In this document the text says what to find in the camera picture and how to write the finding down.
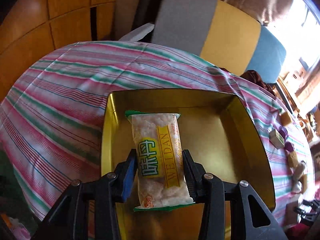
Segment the grey yellow blue headboard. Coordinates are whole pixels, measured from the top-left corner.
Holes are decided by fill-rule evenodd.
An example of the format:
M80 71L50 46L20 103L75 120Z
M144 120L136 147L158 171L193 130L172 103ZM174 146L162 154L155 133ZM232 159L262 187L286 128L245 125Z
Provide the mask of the grey yellow blue headboard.
M254 18L221 0L162 0L151 42L199 56L235 75L255 70L275 83L286 57Z

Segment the striped pink green bedsheet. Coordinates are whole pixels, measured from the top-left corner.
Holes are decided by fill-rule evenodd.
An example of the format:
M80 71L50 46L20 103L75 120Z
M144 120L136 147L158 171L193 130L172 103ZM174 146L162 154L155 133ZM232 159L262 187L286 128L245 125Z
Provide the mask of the striped pink green bedsheet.
M30 66L1 101L1 149L36 218L44 219L67 185L100 174L101 139L110 93L189 88L240 98L265 148L276 209L285 226L293 199L287 153L268 139L284 104L269 92L204 59L174 48L120 41L77 42Z

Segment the wooden wardrobe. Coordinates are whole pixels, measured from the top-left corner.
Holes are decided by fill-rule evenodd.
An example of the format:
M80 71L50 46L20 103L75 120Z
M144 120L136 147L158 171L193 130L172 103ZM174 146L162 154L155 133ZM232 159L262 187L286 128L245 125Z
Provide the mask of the wooden wardrobe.
M51 51L112 36L116 0L17 0L1 23L1 98Z

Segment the Weidan rice cracker packet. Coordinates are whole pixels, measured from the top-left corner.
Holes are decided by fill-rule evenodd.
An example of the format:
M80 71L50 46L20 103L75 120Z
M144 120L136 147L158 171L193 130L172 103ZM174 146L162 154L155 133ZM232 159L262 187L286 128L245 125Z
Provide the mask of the Weidan rice cracker packet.
M178 113L129 110L138 164L136 211L173 210L194 203L183 172Z

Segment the gold metal tin box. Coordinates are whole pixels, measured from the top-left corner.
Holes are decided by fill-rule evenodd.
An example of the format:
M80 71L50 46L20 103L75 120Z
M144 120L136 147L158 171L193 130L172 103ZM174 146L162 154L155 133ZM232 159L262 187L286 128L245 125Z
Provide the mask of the gold metal tin box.
M270 210L276 207L271 166L252 119L231 94L196 89L141 89L112 92L107 99L101 172L125 161L135 147L127 110L178 113L182 148L223 181L248 181ZM172 211L135 211L137 189L116 206L122 239L197 239L202 204Z

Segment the dark red cloth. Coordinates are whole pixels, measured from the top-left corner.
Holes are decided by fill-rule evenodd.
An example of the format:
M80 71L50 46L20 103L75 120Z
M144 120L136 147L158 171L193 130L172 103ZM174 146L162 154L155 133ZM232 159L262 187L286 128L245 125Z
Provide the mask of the dark red cloth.
M242 74L240 77L242 77L243 79L254 83L256 85L258 85L259 87L263 88L264 90L268 91L270 94L275 95L272 87L265 83L261 76L259 75L258 72L256 72L255 70L248 70L246 72L244 72L244 74Z

